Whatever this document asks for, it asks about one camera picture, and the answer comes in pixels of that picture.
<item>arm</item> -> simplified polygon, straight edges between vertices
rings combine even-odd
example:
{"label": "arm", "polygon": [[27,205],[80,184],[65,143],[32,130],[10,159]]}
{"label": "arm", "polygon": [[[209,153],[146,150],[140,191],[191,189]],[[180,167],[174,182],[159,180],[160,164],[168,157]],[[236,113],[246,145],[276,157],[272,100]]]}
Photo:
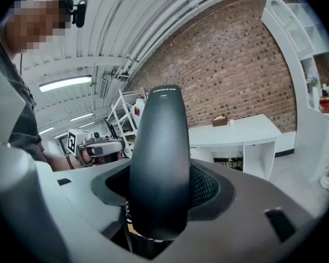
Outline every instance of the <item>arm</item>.
{"label": "arm", "polygon": [[[49,151],[45,150],[41,142],[39,142],[37,146],[39,147],[44,158],[46,159],[46,161],[48,162],[48,164],[50,165],[53,171],[62,171],[62,170],[71,169],[65,156],[50,153]],[[78,164],[76,158],[73,155],[70,155],[69,157],[74,169],[84,168],[80,164]],[[88,163],[90,161],[90,156],[87,154],[86,149],[82,150],[82,157],[85,163]]]}

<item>red brick wall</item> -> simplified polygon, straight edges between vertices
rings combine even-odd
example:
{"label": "red brick wall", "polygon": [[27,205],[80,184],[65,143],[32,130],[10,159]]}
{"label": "red brick wall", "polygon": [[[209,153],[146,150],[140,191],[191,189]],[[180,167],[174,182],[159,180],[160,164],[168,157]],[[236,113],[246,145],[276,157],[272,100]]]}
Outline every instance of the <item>red brick wall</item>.
{"label": "red brick wall", "polygon": [[261,22],[265,2],[225,0],[205,10],[155,51],[128,90],[178,85],[189,127],[210,124],[218,115],[265,114],[281,132],[295,130],[292,80]]}
{"label": "red brick wall", "polygon": [[316,68],[319,73],[319,80],[321,86],[323,84],[329,85],[329,66],[324,55],[316,55],[314,56]]}

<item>dark shirt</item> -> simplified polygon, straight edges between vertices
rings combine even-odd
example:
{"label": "dark shirt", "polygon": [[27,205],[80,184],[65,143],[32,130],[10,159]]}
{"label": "dark shirt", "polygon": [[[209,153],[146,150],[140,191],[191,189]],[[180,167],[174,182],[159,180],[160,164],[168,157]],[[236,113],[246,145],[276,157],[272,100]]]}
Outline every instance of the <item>dark shirt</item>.
{"label": "dark shirt", "polygon": [[19,93],[19,95],[26,101],[20,117],[11,133],[9,143],[12,147],[17,147],[28,152],[35,161],[46,162],[37,143],[42,139],[39,136],[37,121],[34,113],[33,96],[24,83],[22,77],[19,75],[15,65],[11,62],[7,53],[0,44],[0,70],[3,75],[10,82],[12,87]]}

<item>cardboard box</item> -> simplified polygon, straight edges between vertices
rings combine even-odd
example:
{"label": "cardboard box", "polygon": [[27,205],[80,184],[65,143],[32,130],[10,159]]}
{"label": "cardboard box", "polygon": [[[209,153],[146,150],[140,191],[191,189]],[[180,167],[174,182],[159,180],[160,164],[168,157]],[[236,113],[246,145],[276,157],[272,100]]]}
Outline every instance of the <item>cardboard box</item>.
{"label": "cardboard box", "polygon": [[228,117],[225,117],[225,119],[213,120],[212,124],[213,124],[213,127],[220,127],[222,125],[227,125]]}

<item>cable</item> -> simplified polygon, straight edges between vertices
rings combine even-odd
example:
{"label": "cable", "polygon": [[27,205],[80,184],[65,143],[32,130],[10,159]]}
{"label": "cable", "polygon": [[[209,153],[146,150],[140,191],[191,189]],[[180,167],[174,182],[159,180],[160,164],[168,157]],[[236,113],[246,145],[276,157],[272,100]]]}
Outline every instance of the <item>cable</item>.
{"label": "cable", "polygon": [[20,64],[20,74],[22,76],[22,57],[23,57],[23,54],[21,54],[21,64]]}

